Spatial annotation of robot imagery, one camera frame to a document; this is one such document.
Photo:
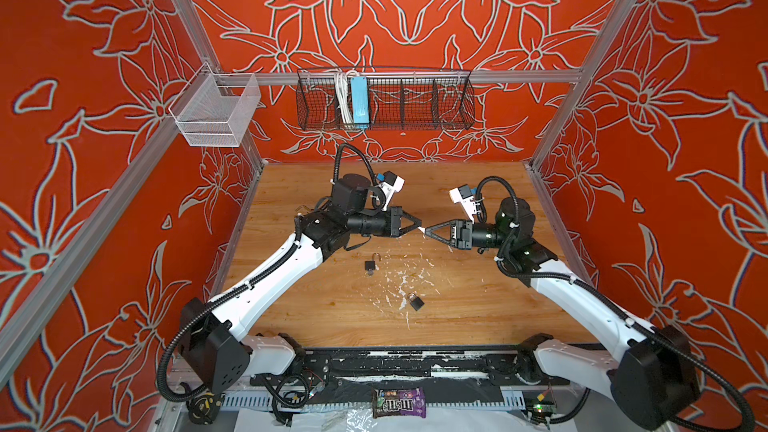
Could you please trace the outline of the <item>dark padlock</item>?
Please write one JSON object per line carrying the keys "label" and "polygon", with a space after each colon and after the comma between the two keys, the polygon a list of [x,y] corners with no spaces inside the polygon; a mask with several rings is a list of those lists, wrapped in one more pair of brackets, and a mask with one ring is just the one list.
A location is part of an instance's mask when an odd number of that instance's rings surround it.
{"label": "dark padlock", "polygon": [[372,254],[370,259],[364,262],[364,270],[367,276],[373,276],[375,274],[375,272],[379,269],[379,263],[381,260],[381,254],[379,252],[375,252]]}
{"label": "dark padlock", "polygon": [[408,297],[408,303],[414,311],[420,311],[424,305],[424,300],[415,293],[411,293]]}

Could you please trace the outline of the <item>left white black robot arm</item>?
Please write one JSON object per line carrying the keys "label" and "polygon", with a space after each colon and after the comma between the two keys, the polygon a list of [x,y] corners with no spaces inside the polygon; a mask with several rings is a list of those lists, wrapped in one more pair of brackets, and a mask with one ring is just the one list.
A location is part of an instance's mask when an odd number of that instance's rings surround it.
{"label": "left white black robot arm", "polygon": [[329,195],[294,217],[293,231],[279,249],[234,286],[183,307],[179,330],[156,369],[156,388],[164,399],[186,402],[204,392],[219,394],[244,374],[285,372],[295,352],[284,338],[275,340],[285,353],[272,367],[259,364],[246,341],[264,312],[335,252],[353,250],[352,236],[399,238],[420,227],[420,219],[392,203],[404,178],[372,169],[365,175],[341,174],[342,158],[341,152],[334,158]]}

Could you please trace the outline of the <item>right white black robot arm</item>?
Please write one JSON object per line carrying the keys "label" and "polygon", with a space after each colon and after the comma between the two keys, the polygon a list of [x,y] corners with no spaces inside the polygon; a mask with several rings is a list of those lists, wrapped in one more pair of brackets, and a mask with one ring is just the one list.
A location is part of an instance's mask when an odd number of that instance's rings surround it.
{"label": "right white black robot arm", "polygon": [[755,430],[744,395],[692,354],[684,334],[673,327],[658,328],[620,307],[534,238],[535,214],[508,181],[488,176],[475,187],[450,190],[449,196],[462,206],[465,218],[426,227],[425,236],[457,250],[495,251],[494,263],[503,275],[556,303],[602,346],[585,350],[537,336],[528,358],[517,367],[521,380],[536,382],[546,375],[574,382],[611,399],[629,421],[647,431],[667,423],[699,431],[701,425],[680,415],[699,400],[698,377],[704,375],[735,403],[741,415],[736,430]]}

